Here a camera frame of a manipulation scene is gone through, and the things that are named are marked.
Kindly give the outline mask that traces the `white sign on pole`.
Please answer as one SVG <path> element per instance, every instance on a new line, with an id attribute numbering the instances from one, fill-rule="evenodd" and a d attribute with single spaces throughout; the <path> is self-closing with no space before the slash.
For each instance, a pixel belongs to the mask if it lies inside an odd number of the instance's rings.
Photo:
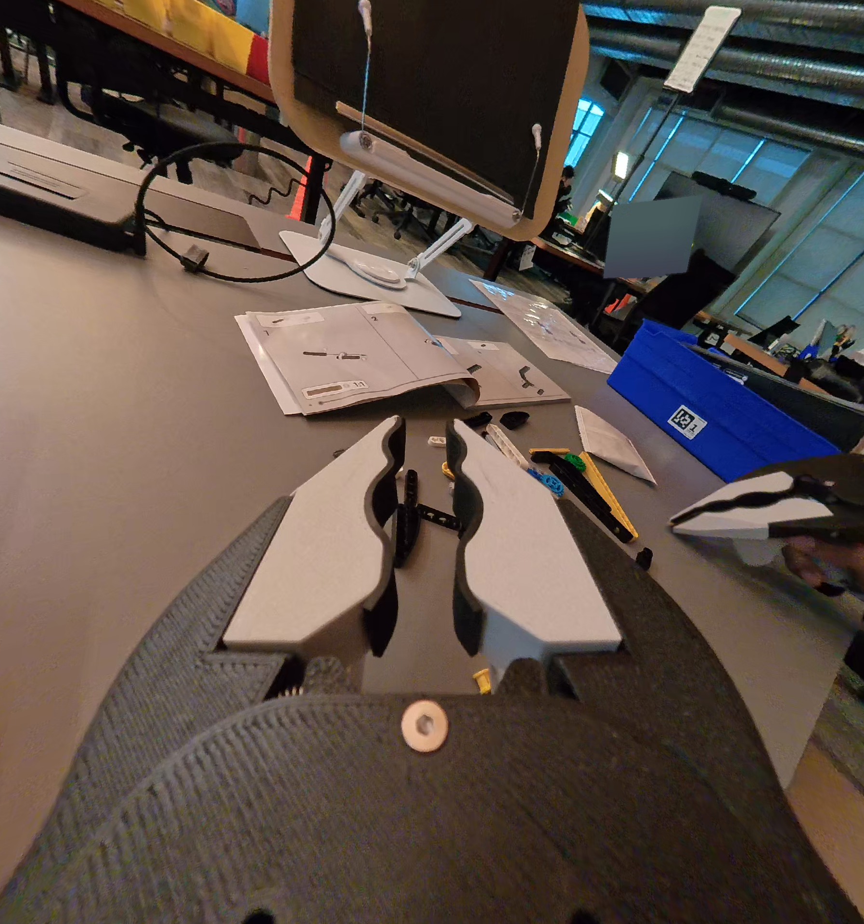
<path id="1" fill-rule="evenodd" d="M 647 153 L 653 147 L 658 134 L 664 128 L 677 103 L 680 102 L 683 96 L 695 90 L 699 80 L 703 77 L 726 37 L 736 25 L 740 15 L 741 9 L 739 7 L 709 6 L 705 10 L 699 25 L 692 32 L 679 58 L 674 63 L 669 75 L 667 75 L 664 82 L 664 96 L 668 100 L 665 110 L 657 127 L 647 138 L 646 144 L 633 160 L 628 173 L 621 180 L 620 187 L 610 203 L 609 215 L 612 215 L 617 209 L 618 203 L 632 177 L 639 172 Z"/>

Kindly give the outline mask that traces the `person's right hand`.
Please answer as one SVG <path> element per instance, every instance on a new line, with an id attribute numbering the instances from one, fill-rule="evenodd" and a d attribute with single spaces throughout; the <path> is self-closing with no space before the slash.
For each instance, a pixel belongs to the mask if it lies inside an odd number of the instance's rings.
<path id="1" fill-rule="evenodd" d="M 864 543 L 835 544 L 801 536 L 789 539 L 782 554 L 788 570 L 813 589 L 833 582 L 830 567 L 846 572 L 854 588 L 864 593 Z"/>

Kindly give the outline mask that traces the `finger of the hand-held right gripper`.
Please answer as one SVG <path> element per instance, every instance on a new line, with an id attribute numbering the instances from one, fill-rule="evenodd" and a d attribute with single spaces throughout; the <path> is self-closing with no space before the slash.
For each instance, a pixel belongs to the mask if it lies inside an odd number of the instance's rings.
<path id="1" fill-rule="evenodd" d="M 746 491 L 732 498 L 702 502 L 674 515 L 669 525 L 678 526 L 702 514 L 726 513 L 735 509 L 761 509 L 793 498 L 811 499 L 811 492 L 805 480 L 792 479 L 789 486 L 780 491 Z"/>
<path id="2" fill-rule="evenodd" d="M 824 538 L 853 528 L 857 508 L 793 498 L 761 509 L 735 509 L 702 514 L 678 526 L 680 536 L 718 539 L 778 539 L 795 536 Z"/>

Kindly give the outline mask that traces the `black office chair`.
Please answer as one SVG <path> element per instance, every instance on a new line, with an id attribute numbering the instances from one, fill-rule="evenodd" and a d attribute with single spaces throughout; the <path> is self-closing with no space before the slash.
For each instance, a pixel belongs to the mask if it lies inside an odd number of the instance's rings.
<path id="1" fill-rule="evenodd" d="M 205 143 L 233 143 L 224 154 L 205 155 L 220 167 L 229 167 L 241 154 L 232 131 L 177 105 L 107 95 L 102 95 L 99 102 L 100 107 L 91 107 L 93 121 L 123 136 L 123 149 L 137 153 L 144 166 Z"/>

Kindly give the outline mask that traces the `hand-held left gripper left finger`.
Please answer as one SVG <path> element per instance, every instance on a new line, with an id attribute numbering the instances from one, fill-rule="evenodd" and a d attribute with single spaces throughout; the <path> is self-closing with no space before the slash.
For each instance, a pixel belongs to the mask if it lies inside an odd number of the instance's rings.
<path id="1" fill-rule="evenodd" d="M 394 415 L 294 491 L 222 641 L 300 659 L 381 657 L 398 618 L 395 543 L 406 422 Z"/>

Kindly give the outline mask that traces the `pile of lego pieces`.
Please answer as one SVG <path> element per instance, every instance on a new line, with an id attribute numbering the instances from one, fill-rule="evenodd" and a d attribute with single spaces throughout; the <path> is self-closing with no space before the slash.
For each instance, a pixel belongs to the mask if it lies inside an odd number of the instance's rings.
<path id="1" fill-rule="evenodd" d="M 485 512 L 497 515 L 498 526 L 513 524 L 517 515 L 531 523 L 538 516 L 548 518 L 556 513 L 555 488 L 560 487 L 561 499 L 576 498 L 618 541 L 634 541 L 632 531 L 615 516 L 584 472 L 564 456 L 543 451 L 529 460 L 515 448 L 505 455 L 501 445 L 488 444 L 461 420 L 446 426 L 446 456 L 455 482 L 455 511 L 467 537 L 482 525 Z"/>

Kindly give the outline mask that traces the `cluttered wooden desk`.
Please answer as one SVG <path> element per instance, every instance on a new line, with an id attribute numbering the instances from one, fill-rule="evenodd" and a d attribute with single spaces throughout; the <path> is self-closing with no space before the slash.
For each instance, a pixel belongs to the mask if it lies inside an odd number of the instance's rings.
<path id="1" fill-rule="evenodd" d="M 809 347 L 797 349 L 782 334 L 766 346 L 753 341 L 737 324 L 716 318 L 706 310 L 692 317 L 699 332 L 699 346 L 738 364 L 756 368 L 813 391 L 847 395 L 864 379 L 864 351 L 842 351 L 831 345 L 826 353 L 813 354 Z"/>

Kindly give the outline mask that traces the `lego instruction booklet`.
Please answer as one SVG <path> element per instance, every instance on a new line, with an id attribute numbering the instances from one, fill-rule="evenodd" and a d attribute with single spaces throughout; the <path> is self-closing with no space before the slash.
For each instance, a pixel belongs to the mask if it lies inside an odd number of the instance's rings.
<path id="1" fill-rule="evenodd" d="M 248 311 L 235 322 L 286 416 L 311 417 L 438 386 L 464 410 L 571 401 L 509 344 L 431 334 L 393 303 Z"/>

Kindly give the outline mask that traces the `white plastic bag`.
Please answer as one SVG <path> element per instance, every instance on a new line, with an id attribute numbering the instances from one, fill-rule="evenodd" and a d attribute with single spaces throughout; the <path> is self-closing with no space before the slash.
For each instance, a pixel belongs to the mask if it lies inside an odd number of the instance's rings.
<path id="1" fill-rule="evenodd" d="M 632 441 L 594 412 L 574 407 L 580 440 L 585 453 L 652 485 L 657 480 Z"/>

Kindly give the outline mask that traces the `blue plastic bin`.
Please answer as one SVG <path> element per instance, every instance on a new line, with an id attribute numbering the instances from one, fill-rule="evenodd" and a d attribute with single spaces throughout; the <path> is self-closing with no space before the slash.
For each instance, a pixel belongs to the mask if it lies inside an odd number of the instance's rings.
<path id="1" fill-rule="evenodd" d="M 642 323 L 608 385 L 726 481 L 864 443 L 860 404 L 704 349 L 656 321 Z"/>

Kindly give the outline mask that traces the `colourful banner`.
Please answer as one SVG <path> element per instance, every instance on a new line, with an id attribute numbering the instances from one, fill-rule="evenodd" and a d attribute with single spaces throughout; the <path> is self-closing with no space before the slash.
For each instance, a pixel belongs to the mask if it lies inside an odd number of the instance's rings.
<path id="1" fill-rule="evenodd" d="M 106 1 L 105 6 L 261 83 L 268 81 L 264 2 Z"/>

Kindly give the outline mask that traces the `large display screen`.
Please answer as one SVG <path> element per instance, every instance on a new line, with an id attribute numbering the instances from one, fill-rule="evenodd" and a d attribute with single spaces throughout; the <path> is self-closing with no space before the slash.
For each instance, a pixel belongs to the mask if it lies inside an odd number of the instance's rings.
<path id="1" fill-rule="evenodd" d="M 737 273 L 779 217 L 754 201 L 754 190 L 727 179 L 695 171 L 689 177 L 671 172 L 654 199 L 701 199 L 693 248 L 725 271 Z"/>

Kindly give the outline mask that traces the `printed paper sheet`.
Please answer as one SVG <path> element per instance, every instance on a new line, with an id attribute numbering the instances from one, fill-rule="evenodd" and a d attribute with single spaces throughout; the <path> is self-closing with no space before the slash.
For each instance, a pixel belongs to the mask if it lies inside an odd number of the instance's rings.
<path id="1" fill-rule="evenodd" d="M 618 361 L 606 353 L 553 303 L 497 283 L 471 283 L 548 358 L 610 375 Z"/>

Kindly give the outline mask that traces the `white book stand wooden board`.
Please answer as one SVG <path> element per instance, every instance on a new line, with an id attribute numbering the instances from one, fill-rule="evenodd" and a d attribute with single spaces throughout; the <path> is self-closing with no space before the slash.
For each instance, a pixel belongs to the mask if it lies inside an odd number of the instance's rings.
<path id="1" fill-rule="evenodd" d="M 352 175 L 317 236 L 280 237 L 338 295 L 458 318 L 426 266 L 481 227 L 527 241 L 553 218 L 589 30 L 575 1 L 274 1 L 268 75 L 280 113 Z M 409 263 L 338 244 L 367 180 L 456 222 Z"/>

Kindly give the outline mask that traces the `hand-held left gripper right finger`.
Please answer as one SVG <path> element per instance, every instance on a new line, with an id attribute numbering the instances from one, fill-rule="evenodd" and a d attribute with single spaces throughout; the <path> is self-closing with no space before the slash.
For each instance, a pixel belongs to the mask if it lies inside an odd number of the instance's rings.
<path id="1" fill-rule="evenodd" d="M 447 463 L 461 525 L 454 629 L 491 682 L 518 660 L 617 651 L 621 631 L 553 494 L 460 420 Z"/>

